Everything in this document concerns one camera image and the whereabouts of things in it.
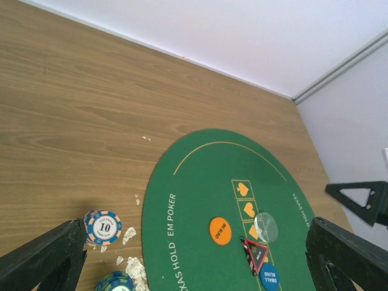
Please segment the blue small blind button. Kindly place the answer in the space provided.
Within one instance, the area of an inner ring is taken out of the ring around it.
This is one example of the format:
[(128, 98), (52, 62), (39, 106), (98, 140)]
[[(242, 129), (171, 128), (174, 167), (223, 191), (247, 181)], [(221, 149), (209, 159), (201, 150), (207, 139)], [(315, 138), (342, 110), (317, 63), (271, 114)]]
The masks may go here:
[(279, 289), (279, 274), (276, 267), (271, 263), (264, 263), (259, 271), (261, 284), (267, 291)]

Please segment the clear acrylic dealer button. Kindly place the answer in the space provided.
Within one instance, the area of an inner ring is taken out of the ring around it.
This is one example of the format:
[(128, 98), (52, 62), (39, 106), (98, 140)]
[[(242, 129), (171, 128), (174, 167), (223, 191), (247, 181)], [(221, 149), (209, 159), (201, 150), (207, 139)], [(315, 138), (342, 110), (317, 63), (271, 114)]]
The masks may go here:
[(259, 238), (272, 243), (278, 238), (278, 226), (272, 215), (267, 212), (261, 212), (254, 219), (254, 227)]

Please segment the red black triangle all-in marker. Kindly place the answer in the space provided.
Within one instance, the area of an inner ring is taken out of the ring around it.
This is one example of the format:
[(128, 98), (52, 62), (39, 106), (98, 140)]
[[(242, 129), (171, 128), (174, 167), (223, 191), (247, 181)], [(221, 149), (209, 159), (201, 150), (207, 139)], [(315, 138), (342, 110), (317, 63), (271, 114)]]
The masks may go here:
[(254, 242), (244, 237), (240, 237), (240, 240), (246, 253), (246, 258), (252, 271), (252, 275), (257, 276), (265, 259), (267, 258), (269, 248), (263, 244)]

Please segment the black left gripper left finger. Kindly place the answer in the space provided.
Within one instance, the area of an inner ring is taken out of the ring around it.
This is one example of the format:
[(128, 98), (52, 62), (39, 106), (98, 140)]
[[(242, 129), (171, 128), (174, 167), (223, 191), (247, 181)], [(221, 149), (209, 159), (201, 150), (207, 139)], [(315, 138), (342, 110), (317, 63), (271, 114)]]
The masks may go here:
[(87, 257), (82, 219), (66, 221), (1, 257), (1, 290), (75, 290)]

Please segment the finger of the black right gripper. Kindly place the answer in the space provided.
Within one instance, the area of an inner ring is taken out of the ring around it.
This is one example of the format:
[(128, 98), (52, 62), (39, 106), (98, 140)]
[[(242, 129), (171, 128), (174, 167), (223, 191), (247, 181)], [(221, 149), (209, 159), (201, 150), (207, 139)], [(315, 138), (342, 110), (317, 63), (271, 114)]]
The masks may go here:
[(387, 182), (328, 184), (325, 193), (366, 224), (387, 226)]

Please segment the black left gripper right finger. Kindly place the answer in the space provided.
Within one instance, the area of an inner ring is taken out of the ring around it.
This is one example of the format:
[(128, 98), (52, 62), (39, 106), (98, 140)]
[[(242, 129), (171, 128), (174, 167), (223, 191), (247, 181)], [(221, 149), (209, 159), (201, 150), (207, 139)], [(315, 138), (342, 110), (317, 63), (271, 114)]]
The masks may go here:
[(387, 290), (387, 251), (322, 217), (312, 219), (306, 250), (316, 290)]

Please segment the orange big blind button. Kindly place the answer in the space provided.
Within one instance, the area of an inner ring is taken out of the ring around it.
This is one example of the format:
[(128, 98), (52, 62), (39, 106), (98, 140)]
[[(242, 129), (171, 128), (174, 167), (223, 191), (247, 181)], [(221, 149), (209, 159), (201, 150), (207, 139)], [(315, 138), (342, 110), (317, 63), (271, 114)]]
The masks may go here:
[(220, 216), (214, 217), (209, 224), (211, 239), (220, 246), (227, 245), (232, 238), (232, 228), (229, 222)]

